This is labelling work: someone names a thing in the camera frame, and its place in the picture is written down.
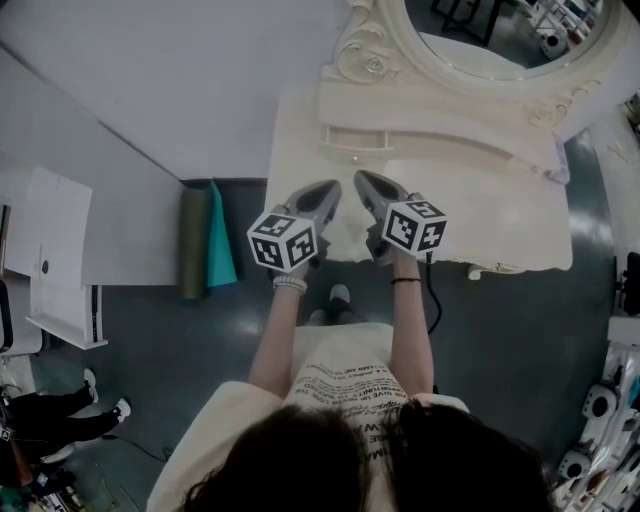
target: gray floor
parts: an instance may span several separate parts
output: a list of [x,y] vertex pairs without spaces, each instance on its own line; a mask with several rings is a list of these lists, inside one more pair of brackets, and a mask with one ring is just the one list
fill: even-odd
[[[468,25],[475,34],[484,37],[489,15],[495,0],[477,0],[480,7],[473,21]],[[466,32],[458,29],[447,29],[442,32],[444,16],[431,10],[433,0],[406,0],[407,11],[414,27],[419,32],[442,36],[461,43],[481,46],[480,43]],[[452,0],[441,0],[438,9],[449,12]],[[456,9],[455,19],[464,20],[471,11],[471,2],[463,1]],[[487,49],[520,64],[526,69],[536,68],[548,64],[549,61],[540,49],[540,36],[516,6],[503,2],[500,16],[496,21],[493,34]]]
[[[597,157],[588,134],[567,145],[572,180],[574,263],[516,276],[466,278],[466,266],[437,263],[433,283],[444,305],[432,336],[440,392],[460,397],[483,421],[541,449],[552,464],[584,425],[581,404],[601,372],[613,297],[613,248]],[[185,302],[174,288],[104,291],[107,347],[82,352],[65,345],[33,358],[36,380],[50,392],[72,390],[81,369],[98,376],[101,403],[120,395],[132,417],[116,433],[161,454],[173,448],[218,385],[245,378],[272,295],[252,261],[245,232],[261,211],[263,182],[222,182],[227,227],[240,282]],[[357,310],[390,321],[389,269],[327,263],[310,283],[303,315],[332,284],[352,290]],[[427,301],[433,317],[433,303]],[[104,478],[123,508],[144,506],[162,464],[119,441],[103,441],[69,460],[96,510],[106,510]]]

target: sneaker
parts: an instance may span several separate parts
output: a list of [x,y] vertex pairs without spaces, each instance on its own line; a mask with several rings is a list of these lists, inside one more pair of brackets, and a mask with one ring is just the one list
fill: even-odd
[[118,414],[118,423],[122,423],[125,418],[131,416],[131,406],[124,398],[118,400],[113,412]]
[[93,403],[98,403],[98,391],[96,391],[96,374],[89,368],[84,369],[84,386],[89,390]]
[[324,309],[316,309],[311,313],[309,321],[305,325],[327,325],[327,312]]
[[334,299],[340,299],[347,304],[351,303],[351,294],[349,293],[349,288],[347,288],[343,284],[336,284],[331,288],[331,292],[329,293],[329,301]]

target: mirror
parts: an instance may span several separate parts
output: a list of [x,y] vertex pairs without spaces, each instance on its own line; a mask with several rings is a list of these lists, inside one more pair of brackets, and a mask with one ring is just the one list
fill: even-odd
[[405,0],[425,46],[448,65],[515,80],[571,64],[597,40],[612,0]]

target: white t-shirt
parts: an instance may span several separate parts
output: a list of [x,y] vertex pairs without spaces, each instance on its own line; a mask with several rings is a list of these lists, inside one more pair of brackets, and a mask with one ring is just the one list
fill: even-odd
[[[387,484],[381,422],[385,412],[408,400],[389,371],[393,329],[362,323],[298,327],[292,365],[293,385],[283,400],[242,382],[220,386],[204,406],[164,467],[147,504],[149,512],[172,512],[185,493],[221,466],[245,429],[284,405],[340,407],[361,432],[370,461],[372,510],[394,510]],[[457,398],[417,395],[421,402],[467,411]]]

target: white table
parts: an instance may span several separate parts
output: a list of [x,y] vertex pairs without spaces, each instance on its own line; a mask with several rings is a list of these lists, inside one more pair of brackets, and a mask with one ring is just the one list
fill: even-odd
[[619,270],[640,252],[640,143],[620,108],[589,127],[604,181]]
[[478,270],[521,272],[571,267],[571,234],[565,189],[507,166],[503,155],[454,139],[394,135],[380,158],[358,159],[322,143],[313,91],[280,100],[271,154],[266,207],[314,181],[337,179],[343,198],[325,231],[328,258],[370,259],[365,241],[373,218],[353,186],[358,169],[383,173],[420,192],[449,217],[435,261],[479,265]]

